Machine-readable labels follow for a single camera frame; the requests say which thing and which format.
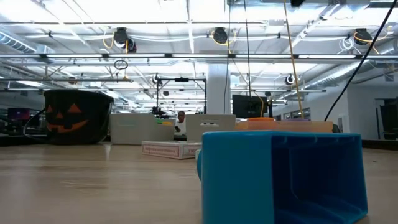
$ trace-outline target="jack-o'-lantern bucket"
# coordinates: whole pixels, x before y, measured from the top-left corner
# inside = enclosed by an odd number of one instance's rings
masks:
[[[95,144],[106,137],[113,98],[79,90],[49,90],[44,97],[51,144]]]

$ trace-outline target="white column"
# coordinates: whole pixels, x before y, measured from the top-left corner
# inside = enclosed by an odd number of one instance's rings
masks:
[[[207,114],[231,114],[230,74],[225,64],[208,66]]]

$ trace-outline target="wooden table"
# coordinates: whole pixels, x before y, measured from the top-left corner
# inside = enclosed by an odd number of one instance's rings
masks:
[[[369,217],[360,224],[397,223],[397,159],[364,150]],[[0,147],[1,223],[199,224],[200,187],[194,159],[134,146]]]

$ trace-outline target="cardboard box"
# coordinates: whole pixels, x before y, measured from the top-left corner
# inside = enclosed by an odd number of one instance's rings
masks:
[[[195,158],[196,150],[201,149],[201,143],[183,141],[143,141],[142,153],[151,156],[161,156],[173,159]]]

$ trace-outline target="man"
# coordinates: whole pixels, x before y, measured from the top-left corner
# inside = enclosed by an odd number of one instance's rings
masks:
[[[179,111],[178,120],[175,123],[175,135],[185,135],[187,133],[187,130],[185,128],[185,112],[184,111]]]

